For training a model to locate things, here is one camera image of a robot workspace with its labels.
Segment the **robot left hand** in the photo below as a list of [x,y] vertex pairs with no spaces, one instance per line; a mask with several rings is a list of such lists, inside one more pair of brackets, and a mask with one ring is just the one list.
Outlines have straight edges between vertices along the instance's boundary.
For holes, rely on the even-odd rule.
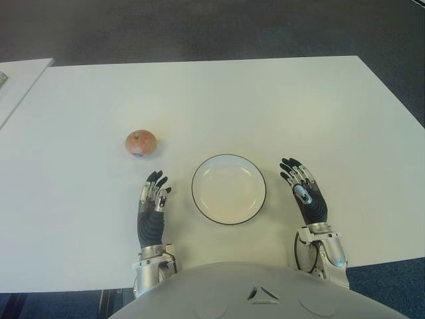
[[162,244],[164,211],[171,192],[171,187],[164,187],[167,180],[162,171],[154,171],[143,184],[137,212],[137,237],[142,249]]

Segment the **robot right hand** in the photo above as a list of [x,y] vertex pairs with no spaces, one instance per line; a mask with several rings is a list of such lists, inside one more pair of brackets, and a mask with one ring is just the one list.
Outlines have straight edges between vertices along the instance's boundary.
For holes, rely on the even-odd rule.
[[281,177],[292,189],[306,225],[327,222],[327,204],[311,172],[294,158],[280,162]]

